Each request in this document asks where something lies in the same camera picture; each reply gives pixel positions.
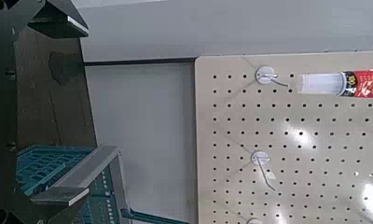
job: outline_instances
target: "white wall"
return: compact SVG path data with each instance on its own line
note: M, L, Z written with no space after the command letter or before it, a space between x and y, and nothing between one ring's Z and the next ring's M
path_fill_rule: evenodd
M131 208L197 223L193 66L86 72L97 141L121 148Z
M167 0L72 0L77 8L82 7L108 7L108 6L119 6L119 5L129 5L136 3L146 3L146 2L158 2Z
M172 0L80 9L84 59L373 48L373 0Z

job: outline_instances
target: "blue plastic basket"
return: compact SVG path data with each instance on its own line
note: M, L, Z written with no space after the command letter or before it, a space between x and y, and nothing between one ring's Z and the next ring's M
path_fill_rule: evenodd
M41 193L88 156L93 147L44 147L24 149L18 155L17 180L26 195ZM79 211L80 224L119 224L109 167L90 184L90 196Z

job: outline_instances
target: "metal hook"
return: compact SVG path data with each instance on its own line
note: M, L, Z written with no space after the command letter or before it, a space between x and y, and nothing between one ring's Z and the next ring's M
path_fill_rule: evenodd
M251 162L255 165L259 165L259 168L262 172L263 178L265 179L265 183L268 186L268 188L272 189L273 191L276 191L276 189L269 183L268 178L266 177L265 171L262 167L262 162L263 164L265 164L270 160L271 160L271 157L269 157L268 154L263 151L256 151L251 155Z
M289 84L282 83L277 79L279 75L274 73L274 69L268 66L260 67L256 71L256 80L263 85L270 84L272 82L276 83L279 86L289 88Z

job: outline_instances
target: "metal rod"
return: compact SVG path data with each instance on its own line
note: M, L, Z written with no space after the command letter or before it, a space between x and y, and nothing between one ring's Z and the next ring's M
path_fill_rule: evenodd
M258 161L258 165L259 165L259 168L261 169L263 178L265 179L266 185L268 185L268 187L272 189L273 191L276 191L276 189L269 183L268 179L266 178L265 171L263 170L262 164L260 163L260 159L263 159L263 158L256 157L256 160Z

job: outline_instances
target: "white pegboard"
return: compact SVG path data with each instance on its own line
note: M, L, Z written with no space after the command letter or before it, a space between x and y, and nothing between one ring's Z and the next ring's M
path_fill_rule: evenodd
M258 84L263 65L291 88ZM200 224L373 223L373 99L295 88L300 74L369 68L373 51L199 58Z

